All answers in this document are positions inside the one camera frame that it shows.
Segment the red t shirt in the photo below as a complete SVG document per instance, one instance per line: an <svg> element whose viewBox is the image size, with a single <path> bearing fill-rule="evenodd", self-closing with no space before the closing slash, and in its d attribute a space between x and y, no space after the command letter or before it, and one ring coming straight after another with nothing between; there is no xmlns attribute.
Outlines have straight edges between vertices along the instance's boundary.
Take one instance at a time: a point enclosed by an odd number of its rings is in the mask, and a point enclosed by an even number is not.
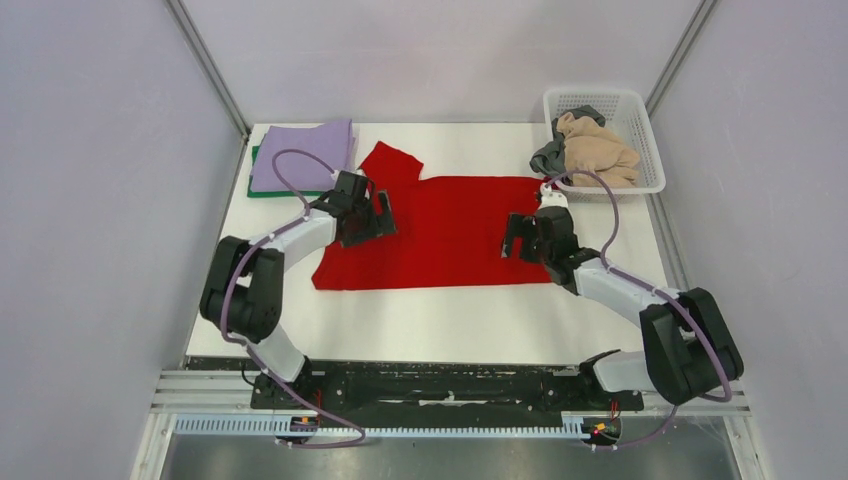
<svg viewBox="0 0 848 480"><path fill-rule="evenodd" d="M423 163L378 142L361 165L387 192L397 231L353 247L333 244L312 276L325 291L545 284L544 267L501 255L510 214L529 215L540 180L421 176Z"/></svg>

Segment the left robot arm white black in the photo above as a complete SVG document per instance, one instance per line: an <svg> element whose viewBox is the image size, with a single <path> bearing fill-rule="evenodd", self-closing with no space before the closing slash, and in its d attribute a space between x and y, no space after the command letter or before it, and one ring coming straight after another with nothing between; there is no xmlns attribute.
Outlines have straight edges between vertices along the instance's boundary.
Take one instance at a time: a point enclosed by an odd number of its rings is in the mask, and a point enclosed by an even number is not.
<svg viewBox="0 0 848 480"><path fill-rule="evenodd" d="M306 405L314 381L307 357L280 324L284 276L328 246L354 247L397 231L390 197L364 175L340 172L334 187L306 201L299 215L264 234L227 236L216 247L199 313L224 341L245 349L290 407Z"/></svg>

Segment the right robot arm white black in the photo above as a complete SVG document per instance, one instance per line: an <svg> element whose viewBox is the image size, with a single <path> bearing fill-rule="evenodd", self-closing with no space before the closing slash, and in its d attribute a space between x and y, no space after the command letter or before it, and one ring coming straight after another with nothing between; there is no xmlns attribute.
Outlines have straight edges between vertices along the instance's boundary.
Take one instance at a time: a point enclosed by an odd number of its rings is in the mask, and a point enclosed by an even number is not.
<svg viewBox="0 0 848 480"><path fill-rule="evenodd" d="M519 258L542 265L554 284L639 328L641 351L611 350L580 363L577 392L585 405L602 408L624 391L655 392L676 406L732 399L744 363L708 291L656 287L580 246L565 207L509 215L502 257L511 257L515 243Z"/></svg>

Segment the folded purple t shirt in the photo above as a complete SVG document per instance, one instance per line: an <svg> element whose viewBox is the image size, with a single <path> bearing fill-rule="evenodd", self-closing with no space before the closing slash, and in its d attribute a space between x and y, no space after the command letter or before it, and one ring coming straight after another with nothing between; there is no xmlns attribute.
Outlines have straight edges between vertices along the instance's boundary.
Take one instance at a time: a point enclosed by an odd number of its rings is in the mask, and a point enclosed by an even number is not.
<svg viewBox="0 0 848 480"><path fill-rule="evenodd" d="M353 122L339 119L314 127L275 127L259 143L251 168L255 190L326 191L335 170L353 166Z"/></svg>

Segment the grey t shirt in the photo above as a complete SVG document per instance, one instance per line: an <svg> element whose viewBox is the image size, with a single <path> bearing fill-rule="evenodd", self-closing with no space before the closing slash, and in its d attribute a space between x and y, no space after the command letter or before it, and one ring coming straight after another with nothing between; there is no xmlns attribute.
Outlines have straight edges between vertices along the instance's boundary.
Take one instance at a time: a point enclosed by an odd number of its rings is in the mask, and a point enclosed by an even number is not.
<svg viewBox="0 0 848 480"><path fill-rule="evenodd" d="M529 161L531 170L543 174L547 178L566 171L565 165L565 134L560 130L567 123L577 121L579 126L589 126L591 119L596 126L605 127L606 117L590 105L566 110L562 115L551 121L553 139L537 150Z"/></svg>

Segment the beige t shirt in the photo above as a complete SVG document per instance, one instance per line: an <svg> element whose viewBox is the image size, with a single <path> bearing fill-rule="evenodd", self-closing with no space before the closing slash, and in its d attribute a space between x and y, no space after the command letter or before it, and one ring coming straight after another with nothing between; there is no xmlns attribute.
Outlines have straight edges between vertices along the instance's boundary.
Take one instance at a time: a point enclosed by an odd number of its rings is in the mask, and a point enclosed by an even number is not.
<svg viewBox="0 0 848 480"><path fill-rule="evenodd" d="M640 155L590 116L567 112L554 122L563 135L565 168L600 177L610 188L632 188L638 178Z"/></svg>

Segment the folded green t shirt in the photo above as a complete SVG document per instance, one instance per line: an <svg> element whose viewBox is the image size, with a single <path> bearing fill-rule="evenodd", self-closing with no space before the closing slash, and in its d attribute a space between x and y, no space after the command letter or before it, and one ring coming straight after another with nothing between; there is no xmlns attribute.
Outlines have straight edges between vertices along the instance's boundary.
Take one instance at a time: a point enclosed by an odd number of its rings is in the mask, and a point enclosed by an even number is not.
<svg viewBox="0 0 848 480"><path fill-rule="evenodd" d="M259 149L260 149L259 146L253 146L251 148L251 166L254 166L256 161L257 161ZM322 194L322 191L301 190L300 193L302 195L304 195L305 197L317 197L317 196L320 196ZM264 192L264 191L255 190L254 187L253 187L253 176L252 176L252 174L249 174L248 175L248 186L247 186L246 196L248 198L285 198L285 197L295 197L295 194L291 191L288 191L288 190L271 191L271 192Z"/></svg>

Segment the white plastic basket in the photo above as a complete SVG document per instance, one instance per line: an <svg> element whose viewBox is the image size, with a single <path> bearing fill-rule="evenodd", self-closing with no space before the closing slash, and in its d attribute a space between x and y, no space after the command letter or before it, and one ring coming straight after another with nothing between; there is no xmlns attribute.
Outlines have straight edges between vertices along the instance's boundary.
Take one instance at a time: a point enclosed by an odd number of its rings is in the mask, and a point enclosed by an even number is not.
<svg viewBox="0 0 848 480"><path fill-rule="evenodd" d="M547 139L554 139L554 121L568 110L590 106L605 120L605 127L640 155L633 187L614 188L619 202L629 202L644 195L657 194L666 185L662 161L657 148L644 100L635 91L609 86L565 85L552 87L542 96Z"/></svg>

